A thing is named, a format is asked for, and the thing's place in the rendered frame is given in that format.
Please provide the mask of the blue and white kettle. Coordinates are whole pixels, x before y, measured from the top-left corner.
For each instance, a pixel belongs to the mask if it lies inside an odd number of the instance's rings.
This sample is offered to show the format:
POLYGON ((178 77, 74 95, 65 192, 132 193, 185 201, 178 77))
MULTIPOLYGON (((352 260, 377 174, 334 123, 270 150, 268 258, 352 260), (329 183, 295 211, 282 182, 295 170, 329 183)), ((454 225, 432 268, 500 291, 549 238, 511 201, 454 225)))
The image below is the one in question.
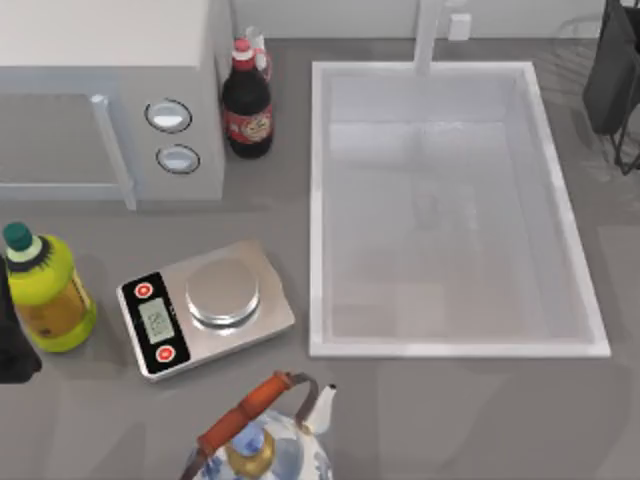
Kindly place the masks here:
POLYGON ((334 480, 320 437, 336 392, 306 373, 274 372, 197 438, 179 480, 334 480), (271 408, 303 384, 309 390, 294 416, 271 408))

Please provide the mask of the dark cola bottle red cap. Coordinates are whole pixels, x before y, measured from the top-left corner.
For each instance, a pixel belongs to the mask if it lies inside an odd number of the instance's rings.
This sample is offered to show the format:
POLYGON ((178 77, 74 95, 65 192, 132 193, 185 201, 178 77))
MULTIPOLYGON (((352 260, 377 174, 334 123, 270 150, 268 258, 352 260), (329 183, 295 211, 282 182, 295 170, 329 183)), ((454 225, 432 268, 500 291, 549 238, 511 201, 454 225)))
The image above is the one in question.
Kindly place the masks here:
POLYGON ((274 136, 270 66, 269 60, 263 69, 258 66, 261 54, 248 38, 236 38, 222 88, 224 131, 231 150, 242 159, 266 155, 274 136))

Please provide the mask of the tall white tap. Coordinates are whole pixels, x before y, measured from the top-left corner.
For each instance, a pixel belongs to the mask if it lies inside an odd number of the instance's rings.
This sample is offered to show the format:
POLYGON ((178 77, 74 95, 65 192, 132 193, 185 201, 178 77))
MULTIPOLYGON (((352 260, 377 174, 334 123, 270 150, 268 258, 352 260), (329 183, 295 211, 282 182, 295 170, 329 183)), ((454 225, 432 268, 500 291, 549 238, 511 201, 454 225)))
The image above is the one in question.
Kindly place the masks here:
POLYGON ((427 76, 433 58, 438 26, 451 9, 464 7, 468 0, 418 0, 413 67, 418 76, 427 76))

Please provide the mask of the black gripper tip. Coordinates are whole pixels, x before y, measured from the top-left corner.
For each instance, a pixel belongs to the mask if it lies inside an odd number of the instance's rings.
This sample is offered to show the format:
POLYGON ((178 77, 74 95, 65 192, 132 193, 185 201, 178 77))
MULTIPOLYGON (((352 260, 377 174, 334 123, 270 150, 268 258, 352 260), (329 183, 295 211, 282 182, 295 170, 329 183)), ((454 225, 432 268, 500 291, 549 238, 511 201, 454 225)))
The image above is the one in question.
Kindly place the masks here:
POLYGON ((0 384, 25 384, 41 369, 41 359, 16 314, 6 262, 0 254, 0 384))

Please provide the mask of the clear spray bottle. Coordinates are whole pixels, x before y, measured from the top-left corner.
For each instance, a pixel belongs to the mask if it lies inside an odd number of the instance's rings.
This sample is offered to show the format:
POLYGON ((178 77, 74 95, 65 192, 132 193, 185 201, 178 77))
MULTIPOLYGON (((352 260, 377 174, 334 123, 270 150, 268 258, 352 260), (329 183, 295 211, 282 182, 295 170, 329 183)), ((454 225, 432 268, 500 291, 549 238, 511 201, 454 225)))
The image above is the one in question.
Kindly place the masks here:
POLYGON ((245 37, 254 51, 255 64, 258 71, 263 75, 265 80, 269 82, 272 75, 272 61, 266 50, 264 34, 257 27, 250 26, 245 30, 245 37))

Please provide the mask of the large microwave knob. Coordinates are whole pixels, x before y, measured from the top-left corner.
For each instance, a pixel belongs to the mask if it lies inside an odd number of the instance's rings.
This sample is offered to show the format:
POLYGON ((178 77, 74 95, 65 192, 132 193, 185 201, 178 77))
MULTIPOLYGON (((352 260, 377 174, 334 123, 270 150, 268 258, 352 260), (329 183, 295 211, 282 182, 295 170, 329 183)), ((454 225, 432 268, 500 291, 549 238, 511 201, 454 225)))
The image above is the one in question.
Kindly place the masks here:
POLYGON ((152 128, 167 134, 185 131, 193 120, 189 108, 174 99, 163 99, 147 104, 144 117, 152 128))

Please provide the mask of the silver kitchen scale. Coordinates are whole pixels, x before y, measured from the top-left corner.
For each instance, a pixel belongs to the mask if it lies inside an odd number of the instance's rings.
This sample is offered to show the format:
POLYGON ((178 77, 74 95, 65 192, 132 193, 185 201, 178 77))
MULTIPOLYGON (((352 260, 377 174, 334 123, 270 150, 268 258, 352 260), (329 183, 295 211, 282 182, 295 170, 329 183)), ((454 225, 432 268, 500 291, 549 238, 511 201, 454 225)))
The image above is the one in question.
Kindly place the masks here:
POLYGON ((295 323, 278 272, 255 240, 131 279, 116 295, 139 371, 151 382, 268 340, 295 323))

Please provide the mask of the yellow green bottle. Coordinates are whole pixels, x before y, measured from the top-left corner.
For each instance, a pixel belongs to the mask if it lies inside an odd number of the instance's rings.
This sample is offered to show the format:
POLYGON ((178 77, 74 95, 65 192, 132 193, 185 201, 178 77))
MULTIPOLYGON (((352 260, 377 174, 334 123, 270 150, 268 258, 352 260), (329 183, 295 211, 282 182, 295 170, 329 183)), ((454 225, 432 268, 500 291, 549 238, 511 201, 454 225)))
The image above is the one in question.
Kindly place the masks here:
POLYGON ((97 307, 70 247, 22 222, 5 225, 2 235, 11 297, 30 339, 49 353, 79 347, 93 331, 97 307))

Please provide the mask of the white wall socket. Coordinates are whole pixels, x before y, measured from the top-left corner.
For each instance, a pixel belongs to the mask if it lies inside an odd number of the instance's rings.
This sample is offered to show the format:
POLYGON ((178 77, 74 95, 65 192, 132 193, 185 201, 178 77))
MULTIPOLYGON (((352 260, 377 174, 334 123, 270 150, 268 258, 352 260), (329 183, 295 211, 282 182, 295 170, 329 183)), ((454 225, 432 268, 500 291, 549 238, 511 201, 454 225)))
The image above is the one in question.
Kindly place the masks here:
POLYGON ((471 37, 471 29, 471 14, 453 13, 450 15, 448 40, 452 42, 467 41, 471 37))

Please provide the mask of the small microwave knob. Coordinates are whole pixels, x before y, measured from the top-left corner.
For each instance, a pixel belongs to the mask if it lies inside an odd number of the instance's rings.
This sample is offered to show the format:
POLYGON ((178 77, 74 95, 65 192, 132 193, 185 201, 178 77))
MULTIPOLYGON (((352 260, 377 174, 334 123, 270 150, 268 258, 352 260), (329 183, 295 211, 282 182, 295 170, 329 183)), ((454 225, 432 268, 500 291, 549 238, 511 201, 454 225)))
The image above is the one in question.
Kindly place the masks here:
POLYGON ((174 144, 156 151, 157 164, 167 173, 189 175, 201 165, 199 154, 187 145, 174 144))

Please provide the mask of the white sink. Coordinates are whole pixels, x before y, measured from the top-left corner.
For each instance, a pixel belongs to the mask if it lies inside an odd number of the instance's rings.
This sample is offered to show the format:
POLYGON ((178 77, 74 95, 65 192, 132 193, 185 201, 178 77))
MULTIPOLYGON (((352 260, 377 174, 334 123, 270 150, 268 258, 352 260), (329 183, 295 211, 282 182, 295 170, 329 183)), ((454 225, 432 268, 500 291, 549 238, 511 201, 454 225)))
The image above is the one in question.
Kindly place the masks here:
POLYGON ((534 66, 312 66, 314 357, 607 358, 534 66))

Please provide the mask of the pale microwave oven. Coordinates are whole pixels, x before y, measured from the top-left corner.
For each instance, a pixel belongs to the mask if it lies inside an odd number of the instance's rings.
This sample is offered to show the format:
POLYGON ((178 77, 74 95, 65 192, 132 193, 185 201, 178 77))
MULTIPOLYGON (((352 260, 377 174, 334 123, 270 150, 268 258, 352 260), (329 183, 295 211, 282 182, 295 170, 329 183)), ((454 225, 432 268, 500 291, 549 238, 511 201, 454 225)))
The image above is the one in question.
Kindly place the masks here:
POLYGON ((230 0, 0 0, 0 201, 124 202, 89 98, 110 116, 142 202, 217 201, 230 70, 230 0), (152 128, 147 104, 193 115, 177 134, 152 128), (201 165, 165 172, 156 151, 187 145, 201 165))

